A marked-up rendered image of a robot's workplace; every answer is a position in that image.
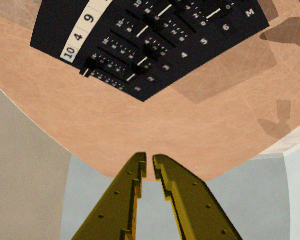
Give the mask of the black lighting desk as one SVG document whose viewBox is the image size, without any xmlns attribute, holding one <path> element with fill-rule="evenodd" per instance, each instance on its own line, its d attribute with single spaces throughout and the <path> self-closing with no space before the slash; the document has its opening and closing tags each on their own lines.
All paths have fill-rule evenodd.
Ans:
<svg viewBox="0 0 300 240">
<path fill-rule="evenodd" d="M 269 26 L 257 0 L 42 0 L 30 46 L 144 102 Z"/>
</svg>

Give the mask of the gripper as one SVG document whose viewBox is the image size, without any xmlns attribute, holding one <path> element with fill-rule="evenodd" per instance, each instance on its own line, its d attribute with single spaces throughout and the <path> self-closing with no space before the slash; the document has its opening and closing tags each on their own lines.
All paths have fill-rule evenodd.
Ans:
<svg viewBox="0 0 300 240">
<path fill-rule="evenodd" d="M 155 154 L 152 162 L 181 240 L 243 240 L 203 180 L 167 155 Z M 146 152 L 132 155 L 71 240 L 135 240 L 146 172 Z"/>
</svg>

